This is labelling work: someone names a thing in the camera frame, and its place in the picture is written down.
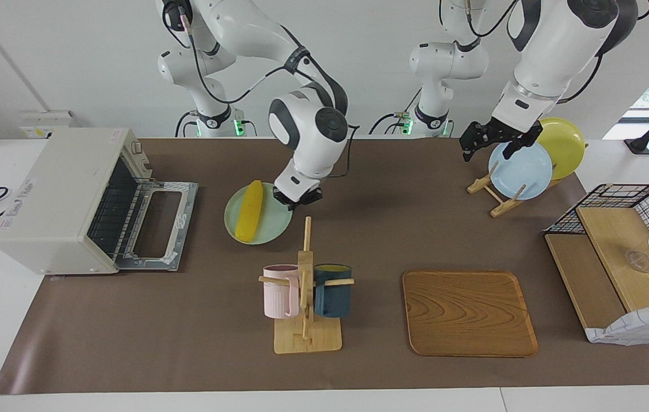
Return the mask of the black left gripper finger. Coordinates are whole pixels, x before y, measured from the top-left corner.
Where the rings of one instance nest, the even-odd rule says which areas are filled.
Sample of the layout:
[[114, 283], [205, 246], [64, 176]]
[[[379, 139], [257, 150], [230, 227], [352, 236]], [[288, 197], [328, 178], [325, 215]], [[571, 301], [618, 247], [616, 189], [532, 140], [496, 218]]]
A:
[[505, 148], [502, 151], [503, 158], [509, 160], [515, 152], [519, 151], [521, 148], [529, 146], [529, 140], [524, 137], [513, 137], [505, 143]]
[[474, 153], [481, 148], [483, 143], [483, 126], [482, 125], [468, 125], [460, 136], [460, 145], [463, 151], [463, 159], [469, 162]]

